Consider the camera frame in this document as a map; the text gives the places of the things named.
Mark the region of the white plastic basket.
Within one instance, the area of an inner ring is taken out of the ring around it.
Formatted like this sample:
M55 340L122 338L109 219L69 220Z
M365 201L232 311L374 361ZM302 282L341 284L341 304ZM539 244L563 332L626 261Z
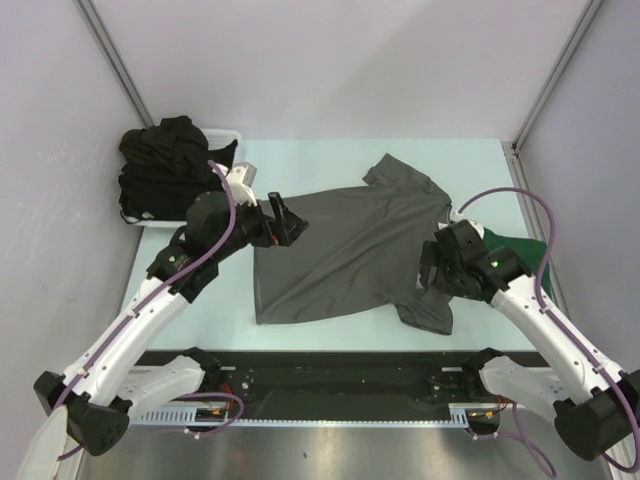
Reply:
M224 148L233 141L237 141L238 143L242 142L241 134L235 130L205 128L202 129L202 132L211 150ZM152 218L139 219L137 217L127 216L124 213L121 214L121 218L128 225L142 228L177 229L185 224L184 221L157 220Z

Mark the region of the black t shirts pile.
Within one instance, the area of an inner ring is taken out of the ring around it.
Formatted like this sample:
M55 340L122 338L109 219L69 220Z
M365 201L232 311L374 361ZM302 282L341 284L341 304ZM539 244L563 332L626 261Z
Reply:
M183 221L196 197L220 191L209 163L231 167L240 143L211 150L187 115L127 131L119 144L124 165L118 177L120 213L157 220Z

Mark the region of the grey t shirt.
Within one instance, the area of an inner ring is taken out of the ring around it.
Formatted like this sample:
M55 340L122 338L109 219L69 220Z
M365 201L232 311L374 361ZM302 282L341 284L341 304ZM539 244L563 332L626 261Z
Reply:
M298 324L385 305L413 328L449 335L450 297L419 283L424 242L451 198L428 175L391 155L358 187L286 199L309 226L290 247L254 252L259 324Z

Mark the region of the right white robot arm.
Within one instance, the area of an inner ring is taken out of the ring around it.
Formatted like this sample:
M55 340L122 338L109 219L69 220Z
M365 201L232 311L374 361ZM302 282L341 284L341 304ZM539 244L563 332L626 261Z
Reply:
M492 394L523 405L551 422L564 444L587 461L639 437L639 373L604 355L537 291L536 276L512 249L489 250L473 222L449 224L424 242L420 280L430 290L491 305L551 369L532 371L486 348L461 376L469 399Z

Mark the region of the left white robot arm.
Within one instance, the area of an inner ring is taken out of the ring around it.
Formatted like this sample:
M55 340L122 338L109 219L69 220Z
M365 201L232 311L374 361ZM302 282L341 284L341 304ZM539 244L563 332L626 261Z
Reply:
M288 247L308 228L278 193L266 214L253 201L206 192L188 209L186 223L147 270L131 302L101 337L63 373L46 371L34 390L46 412L67 410L67 434L93 456L109 451L130 422L174 399L207 400L221 387L216 358L198 348L179 354L141 380L131 368L150 343L215 280L219 265L237 251Z

